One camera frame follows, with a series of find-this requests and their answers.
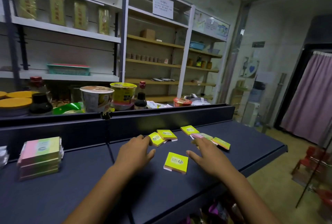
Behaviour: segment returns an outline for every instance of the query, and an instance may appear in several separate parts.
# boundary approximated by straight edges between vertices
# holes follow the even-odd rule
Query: teal basket
[[[49,74],[73,75],[73,76],[88,76],[90,74],[89,67],[63,66],[55,64],[47,64],[47,67]]]

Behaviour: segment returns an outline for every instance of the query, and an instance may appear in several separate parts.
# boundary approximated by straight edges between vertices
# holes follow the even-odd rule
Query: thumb
[[[154,157],[155,152],[156,152],[156,149],[153,149],[147,154],[146,157],[147,157],[148,161],[150,161]]]
[[[198,156],[196,153],[194,153],[193,151],[186,151],[186,154],[193,160],[195,161],[197,164],[199,164],[202,160],[202,158],[200,156]]]

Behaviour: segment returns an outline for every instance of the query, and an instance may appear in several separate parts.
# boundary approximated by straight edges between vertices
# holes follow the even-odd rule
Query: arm
[[[155,149],[146,153],[149,144],[151,145],[150,137],[143,138],[142,135],[124,144],[114,165],[106,171],[63,224],[102,223],[131,177],[153,158]]]
[[[187,151],[207,173],[221,180],[234,196],[245,220],[250,224],[280,224],[268,206],[255,192],[247,179],[235,169],[218,147],[206,138],[196,138],[202,157],[192,151]]]

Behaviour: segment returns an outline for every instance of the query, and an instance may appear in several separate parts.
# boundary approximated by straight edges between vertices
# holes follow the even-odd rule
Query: left hand
[[[120,148],[114,166],[117,166],[123,172],[135,174],[154,157],[156,149],[151,150],[148,154],[146,153],[149,145],[152,145],[149,136],[143,138],[142,135],[139,135],[132,138]]]

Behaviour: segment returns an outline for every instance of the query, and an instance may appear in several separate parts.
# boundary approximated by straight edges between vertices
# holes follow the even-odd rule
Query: curtain
[[[332,54],[314,51],[280,126],[319,144],[331,118]]]

